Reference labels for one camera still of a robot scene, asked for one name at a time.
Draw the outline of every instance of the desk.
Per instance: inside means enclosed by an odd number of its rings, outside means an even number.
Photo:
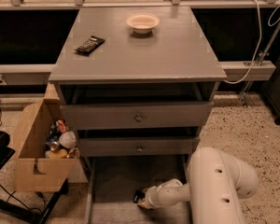
[[[125,22],[139,12],[161,20],[145,37]],[[105,43],[75,53],[91,35]],[[81,154],[94,157],[190,153],[225,78],[189,7],[88,7],[49,81]]]

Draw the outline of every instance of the cardboard box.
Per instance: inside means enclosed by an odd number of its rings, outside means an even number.
[[[13,133],[16,149],[16,191],[60,190],[76,159],[46,159],[46,140],[51,125],[63,116],[58,99],[43,99],[28,105]]]

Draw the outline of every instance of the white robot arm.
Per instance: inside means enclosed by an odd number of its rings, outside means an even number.
[[[259,186],[255,170],[244,161],[211,147],[197,149],[189,162],[189,182],[173,179],[145,189],[138,204],[147,209],[191,203],[194,224],[244,224],[239,198]]]

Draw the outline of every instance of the table top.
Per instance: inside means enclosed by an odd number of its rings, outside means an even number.
[[[126,23],[151,13],[160,24],[137,35]],[[89,56],[75,49],[92,35],[105,39]],[[85,7],[76,18],[49,81],[220,81],[226,75],[189,7]]]

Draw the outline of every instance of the drawer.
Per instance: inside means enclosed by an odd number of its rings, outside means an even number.
[[[80,139],[83,157],[191,154],[199,138],[98,138]]]
[[[201,127],[212,106],[212,102],[62,105],[61,111],[75,130]]]

